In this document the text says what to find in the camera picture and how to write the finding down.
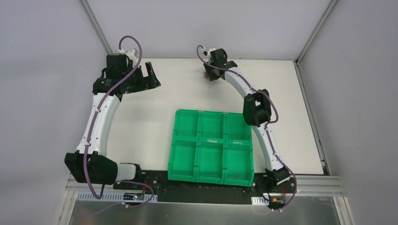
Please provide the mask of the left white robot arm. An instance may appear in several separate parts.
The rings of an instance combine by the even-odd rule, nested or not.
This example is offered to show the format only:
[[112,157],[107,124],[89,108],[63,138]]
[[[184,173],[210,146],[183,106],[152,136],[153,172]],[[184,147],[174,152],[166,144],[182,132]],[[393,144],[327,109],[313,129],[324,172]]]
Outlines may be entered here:
[[151,62],[146,62],[147,76],[142,67],[134,68],[137,60],[126,54],[112,53],[107,66],[93,84],[93,104],[83,138],[74,153],[67,153],[64,162],[78,183],[112,185],[125,180],[131,189],[143,184],[140,166],[120,163],[107,158],[107,141],[114,115],[125,94],[157,88],[161,85]]

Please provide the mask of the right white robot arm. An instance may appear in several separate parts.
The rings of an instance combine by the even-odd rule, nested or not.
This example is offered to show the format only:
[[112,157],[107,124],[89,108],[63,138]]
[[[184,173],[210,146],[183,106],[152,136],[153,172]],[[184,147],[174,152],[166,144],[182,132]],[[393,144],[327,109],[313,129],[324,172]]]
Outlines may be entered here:
[[268,91],[258,89],[251,84],[240,71],[237,63],[228,60],[224,49],[207,49],[198,45],[196,53],[203,62],[209,80],[219,78],[225,80],[243,98],[244,121],[252,127],[264,156],[265,171],[268,176],[267,188],[272,192],[278,192],[284,188],[287,181],[291,181],[293,187],[296,188],[296,175],[283,161],[273,137],[271,125],[278,122],[279,114]]

